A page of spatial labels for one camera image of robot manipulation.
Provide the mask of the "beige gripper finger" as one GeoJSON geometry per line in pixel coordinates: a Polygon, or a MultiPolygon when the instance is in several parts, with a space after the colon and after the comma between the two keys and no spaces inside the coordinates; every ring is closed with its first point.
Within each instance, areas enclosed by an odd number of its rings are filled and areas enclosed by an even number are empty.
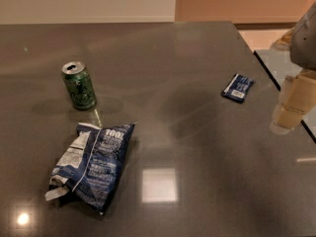
{"type": "Polygon", "coordinates": [[[285,128],[294,129],[315,106],[316,71],[302,69],[294,77],[276,121],[285,128]]]}
{"type": "Polygon", "coordinates": [[[283,102],[285,101],[285,98],[289,92],[293,79],[294,79],[293,76],[286,75],[280,86],[280,91],[278,94],[278,102],[273,111],[272,121],[270,124],[271,132],[276,135],[286,135],[290,132],[289,128],[285,128],[277,122],[277,117],[281,114],[283,102]]]}

